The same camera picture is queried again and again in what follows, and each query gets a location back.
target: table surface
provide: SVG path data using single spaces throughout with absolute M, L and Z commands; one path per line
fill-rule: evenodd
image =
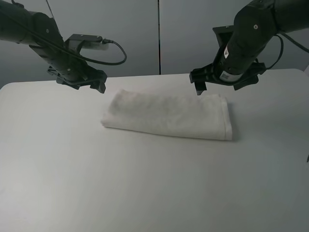
M 234 141 L 103 128 L 119 88 L 195 96 L 187 74 L 0 91 L 0 231 L 309 230 L 309 77 L 268 71 L 227 97 Z

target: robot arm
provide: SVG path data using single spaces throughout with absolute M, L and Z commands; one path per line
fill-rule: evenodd
M 74 34 L 63 41 L 53 18 L 38 12 L 27 11 L 20 3 L 12 4 L 0 0 L 0 40 L 29 47 L 49 65 L 48 72 L 57 76 L 57 83 L 79 89 L 90 85 L 104 93 L 107 75 L 96 70 L 86 61 L 104 65 L 118 65 L 126 61 L 126 53 L 114 41 L 101 36 Z M 120 47 L 125 59 L 118 63 L 107 63 L 82 57 L 82 48 L 104 50 L 104 44 L 114 43 Z
M 267 70 L 254 62 L 257 56 L 273 36 L 308 28 L 308 12 L 308 0 L 254 0 L 236 15 L 233 26 L 214 28 L 220 46 L 214 62 L 190 73 L 197 94 L 207 90 L 205 82 L 235 90 L 256 84 L 257 75 Z

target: label sticker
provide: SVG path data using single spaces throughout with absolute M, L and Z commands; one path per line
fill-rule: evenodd
M 227 58 L 228 55 L 229 55 L 229 52 L 228 52 L 228 49 L 227 49 L 227 46 L 226 46 L 226 48 L 224 50 L 224 57 Z
M 223 71 L 221 76 L 220 76 L 220 79 L 222 81 L 225 81 L 225 82 L 235 82 L 235 81 L 238 81 L 241 77 L 242 77 L 242 74 L 232 75 L 232 74 L 229 74 L 229 73 Z

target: folded towel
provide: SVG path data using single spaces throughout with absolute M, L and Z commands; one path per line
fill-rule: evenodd
M 219 95 L 166 97 L 120 90 L 102 124 L 167 136 L 232 140 L 227 102 Z

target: black cable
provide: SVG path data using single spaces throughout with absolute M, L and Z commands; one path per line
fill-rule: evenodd
M 13 4 L 13 5 L 16 5 L 16 6 L 19 6 L 19 7 L 21 7 L 21 8 L 24 8 L 24 5 L 23 5 L 23 4 L 20 4 L 20 3 L 18 3 L 18 2 L 15 2 L 14 0 L 12 0 L 12 4 Z
M 120 48 L 120 50 L 123 52 L 125 58 L 120 61 L 120 62 L 116 62 L 116 63 L 110 63 L 110 62 L 103 62 L 103 61 L 98 61 L 98 60 L 95 60 L 95 59 L 90 59 L 90 58 L 87 58 L 87 57 L 83 57 L 81 55 L 78 55 L 72 51 L 70 51 L 69 49 L 66 49 L 62 46 L 59 46 L 58 44 L 54 43 L 53 41 L 41 36 L 40 34 L 36 33 L 35 31 L 29 29 L 28 27 L 26 27 L 25 25 L 23 25 L 22 23 L 18 22 L 17 20 L 15 20 L 13 17 L 11 17 L 10 15 L 6 14 L 3 10 L 0 10 L 0 13 L 2 13 L 3 15 L 5 15 L 6 17 L 8 17 L 11 21 L 13 21 L 14 23 L 16 23 L 17 25 L 19 25 L 20 27 L 22 27 L 23 29 L 25 29 L 26 31 L 28 31 L 31 35 L 35 36 L 36 38 L 42 40 L 44 43 L 50 45 L 51 47 L 53 48 L 56 48 L 66 54 L 69 54 L 77 59 L 81 59 L 81 60 L 84 60 L 84 61 L 88 61 L 88 62 L 92 62 L 92 63 L 95 63 L 95 64 L 102 64 L 102 65 L 110 65 L 110 66 L 115 66 L 115 65 L 120 65 L 120 64 L 123 64 L 125 63 L 126 59 L 127 59 L 127 55 L 126 55 L 126 52 L 124 51 L 124 49 L 122 48 L 121 45 L 119 45 L 118 43 L 116 43 L 115 41 L 112 41 L 112 40 L 106 40 L 106 44 L 115 44 L 116 46 L 118 46 Z
M 276 61 L 272 66 L 270 66 L 269 68 L 266 68 L 267 70 L 272 69 L 272 68 L 279 62 L 279 60 L 281 59 L 281 57 L 282 57 L 282 55 L 283 55 L 283 50 L 284 50 L 284 42 L 283 42 L 283 39 L 282 39 L 282 37 L 279 36 L 279 35 L 275 35 L 275 36 L 278 37 L 278 38 L 280 39 L 280 43 L 281 43 L 280 54 L 279 54 L 279 57 L 278 57 L 277 61 Z
M 286 39 L 288 39 L 289 41 L 291 41 L 294 45 L 296 45 L 297 47 L 299 47 L 301 50 L 309 53 L 309 49 L 304 47 L 303 45 L 301 45 L 299 42 L 295 41 L 294 39 L 292 39 L 290 36 L 288 36 L 287 34 L 282 34 L 282 36 L 284 36 Z

